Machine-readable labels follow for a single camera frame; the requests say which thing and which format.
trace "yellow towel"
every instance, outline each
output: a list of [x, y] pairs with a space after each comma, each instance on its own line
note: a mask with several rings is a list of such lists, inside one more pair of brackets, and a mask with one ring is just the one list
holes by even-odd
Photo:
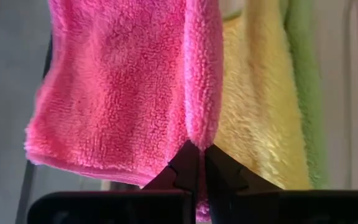
[[246, 0], [240, 16], [224, 23], [223, 105], [214, 143], [281, 188], [309, 189], [285, 3]]

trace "green towel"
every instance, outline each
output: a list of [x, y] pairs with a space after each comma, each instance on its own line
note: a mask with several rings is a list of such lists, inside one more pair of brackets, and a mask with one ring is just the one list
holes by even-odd
[[285, 30], [293, 57], [309, 177], [314, 188], [324, 189], [328, 187], [328, 180], [323, 133], [322, 88], [313, 45], [313, 1], [282, 1], [282, 5], [288, 5]]

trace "background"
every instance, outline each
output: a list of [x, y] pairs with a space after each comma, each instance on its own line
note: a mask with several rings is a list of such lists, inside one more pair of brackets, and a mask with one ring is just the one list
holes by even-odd
[[[315, 0], [316, 51], [324, 84], [324, 114], [331, 187], [344, 189], [347, 172], [358, 189], [358, 23], [351, 12], [351, 73], [353, 158], [350, 166], [344, 126], [344, 48], [342, 28], [345, 0]], [[34, 93], [42, 80], [50, 35], [46, 0], [0, 0], [0, 223], [21, 223], [19, 203], [26, 159], [24, 128], [33, 110]], [[97, 190], [100, 181], [40, 166], [33, 176], [29, 201], [58, 190]]]

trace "microfiber cloth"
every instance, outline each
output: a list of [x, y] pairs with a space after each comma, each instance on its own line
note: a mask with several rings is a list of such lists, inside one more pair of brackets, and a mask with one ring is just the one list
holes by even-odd
[[247, 0], [224, 27], [223, 105], [214, 143], [283, 189], [310, 189], [280, 0]]
[[285, 30], [293, 59], [309, 177], [314, 189], [325, 189], [328, 188], [328, 171], [323, 128], [323, 89], [313, 45], [313, 1], [281, 1], [288, 5]]
[[223, 82], [218, 0], [49, 6], [53, 57], [26, 129], [28, 159], [144, 186], [186, 140], [201, 151], [213, 143]]

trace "pink towel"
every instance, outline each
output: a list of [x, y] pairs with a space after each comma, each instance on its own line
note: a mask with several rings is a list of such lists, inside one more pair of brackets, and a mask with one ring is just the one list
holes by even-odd
[[213, 143], [223, 78], [218, 0], [49, 4], [53, 59], [26, 130], [28, 159], [144, 186], [187, 139], [201, 150]]

